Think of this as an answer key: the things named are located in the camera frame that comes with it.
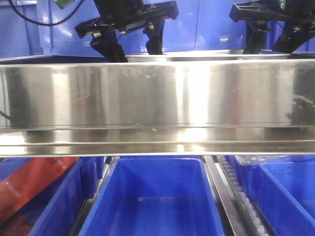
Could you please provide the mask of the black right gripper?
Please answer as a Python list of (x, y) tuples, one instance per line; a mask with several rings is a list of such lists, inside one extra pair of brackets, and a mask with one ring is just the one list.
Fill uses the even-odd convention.
[(243, 54), (259, 54), (270, 32), (268, 21), (283, 21), (284, 27), (273, 51), (292, 53), (315, 36), (315, 2), (313, 0), (254, 0), (233, 3), (230, 18), (246, 20)]

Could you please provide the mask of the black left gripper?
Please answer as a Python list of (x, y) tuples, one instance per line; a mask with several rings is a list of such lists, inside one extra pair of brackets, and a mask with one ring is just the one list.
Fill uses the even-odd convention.
[(92, 34), (90, 46), (109, 62), (127, 62), (125, 52), (118, 43), (115, 30), (131, 31), (145, 28), (149, 55), (162, 55), (163, 30), (166, 19), (179, 15), (176, 1), (144, 4), (142, 0), (95, 0), (99, 17), (75, 27), (79, 37)]

